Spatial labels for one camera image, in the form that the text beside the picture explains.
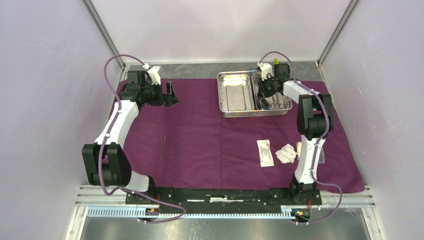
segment metal tray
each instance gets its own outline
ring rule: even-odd
[[[260,109],[260,104],[256,102],[260,78],[261,75],[256,70],[226,71],[218,74],[219,109],[224,117],[284,115],[293,107],[291,99],[280,94],[275,98],[274,109]]]
[[[253,85],[255,108],[257,110],[273,111],[272,115],[284,115],[288,110],[293,108],[292,100],[279,92],[267,98],[259,97],[258,81],[260,80],[261,75],[259,73],[253,73],[251,81]]]
[[[218,74],[219,109],[224,117],[243,117],[243,112],[255,109],[251,76],[249,71]]]

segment purple cloth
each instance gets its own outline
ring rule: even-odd
[[[323,82],[303,83],[327,92]],[[152,176],[158,187],[267,190],[289,186],[298,161],[282,164],[275,152],[301,141],[296,104],[282,116],[225,118],[216,79],[172,79],[172,85],[179,103],[144,106],[129,129],[124,151],[135,172]],[[364,181],[333,112],[334,130],[324,143],[325,164],[318,165],[317,177],[340,185],[344,193],[361,192]],[[274,166],[261,167],[256,141],[266,139]],[[328,186],[319,189],[337,192]]]

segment table surface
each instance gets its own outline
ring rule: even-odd
[[[161,66],[162,78],[214,78],[218,72],[250,69],[253,63],[167,64]],[[295,62],[300,79],[321,82],[314,62]],[[327,216],[331,209],[312,210],[312,220]],[[87,217],[83,240],[133,239],[297,239],[369,240],[361,208],[339,209],[331,218],[308,226],[295,226],[283,219],[192,219],[146,225],[135,218]]]

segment metal bar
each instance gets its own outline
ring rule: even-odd
[[[363,218],[365,219],[366,228],[368,229],[371,240],[383,240],[379,224],[375,216],[376,209],[362,208]]]
[[[148,209],[152,207],[139,207],[139,206],[107,206],[98,207],[91,206],[88,210],[88,217],[100,218],[171,218],[178,214],[174,213],[161,213],[158,215],[148,214]],[[182,219],[294,219],[291,216],[292,209],[282,207],[281,213],[214,213],[214,214],[185,214]]]
[[[349,4],[347,5],[346,9],[344,10],[343,15],[341,16],[340,20],[337,23],[337,26],[335,27],[330,39],[327,42],[327,45],[325,46],[324,50],[321,53],[321,56],[319,56],[318,60],[316,61],[318,65],[322,65],[324,61],[326,60],[327,56],[329,55],[331,49],[333,48],[335,42],[340,36],[340,33],[345,28],[346,23],[348,22],[349,18],[351,17],[353,11],[355,10],[356,6],[358,5],[360,0],[350,0]]]
[[[101,36],[103,37],[103,40],[106,43],[106,45],[109,48],[112,55],[113,56],[119,55],[119,51],[117,49],[117,46],[115,45],[114,41],[111,38],[111,35],[109,34],[108,30],[106,29],[105,24],[103,23],[102,19],[100,18],[100,15],[97,12],[96,7],[94,6],[92,0],[82,0],[82,2],[84,3],[84,6],[87,8],[88,13],[90,14],[94,24],[96,25],[98,31],[100,32]],[[122,69],[125,68],[125,62],[122,60],[121,57],[117,57],[116,61]]]
[[[121,69],[121,71],[120,71],[120,76],[119,76],[119,82],[118,82],[118,85],[119,85],[119,83],[120,83],[120,82],[122,82],[122,81],[124,81],[124,80],[125,80],[124,78],[127,76],[126,74],[127,74],[127,71],[125,70],[125,67],[124,67],[124,68],[122,68],[122,69]]]
[[[65,240],[81,239],[88,212],[89,208],[86,206],[75,206],[73,208],[73,214],[66,232]]]
[[[339,195],[327,191],[320,191],[322,205],[320,208],[333,208],[339,201]],[[128,207],[125,203],[126,193],[121,190],[115,192],[112,196],[106,196],[103,194],[103,190],[100,186],[82,185],[78,197],[76,198],[75,206],[87,206],[87,207]],[[152,207],[153,205],[137,205],[137,207]],[[302,208],[306,206],[301,205],[286,205],[285,208]],[[371,190],[368,186],[365,186],[365,190],[358,193],[347,193],[343,194],[343,200],[340,208],[375,208],[374,199],[371,195]]]
[[[373,208],[372,213],[374,214],[375,222],[377,223],[378,229],[380,231],[381,239],[383,239],[383,240],[387,239],[386,236],[384,235],[384,230],[382,228],[382,226],[383,226],[382,218],[380,217],[380,214],[379,214],[379,211],[377,210],[377,208]]]

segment robotic arm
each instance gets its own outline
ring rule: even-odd
[[[318,143],[317,153],[314,148],[318,138],[325,132],[326,120],[316,97],[301,87],[299,81],[290,78],[290,66],[287,63],[276,63],[274,68],[268,63],[258,62],[262,81],[258,82],[259,96],[268,98],[276,93],[281,93],[298,104],[297,130],[301,137],[301,150],[299,163],[290,184],[292,197],[299,194],[314,194],[317,188],[317,165],[323,144],[334,128],[333,104],[329,93],[317,92],[324,103],[330,123],[326,136]]]
[[[108,158],[102,163],[102,175],[106,186],[120,186],[145,192],[149,188],[149,177],[132,171],[131,165],[124,154],[124,142],[134,119],[144,104],[152,106],[173,106],[178,103],[171,81],[166,83],[167,93],[162,93],[159,67],[143,66],[144,70],[128,71],[126,83],[118,93],[119,103],[114,104],[113,112],[100,136],[92,144],[82,148],[88,181],[91,185],[100,186],[98,159]],[[103,152],[100,152],[103,140],[107,137]]]

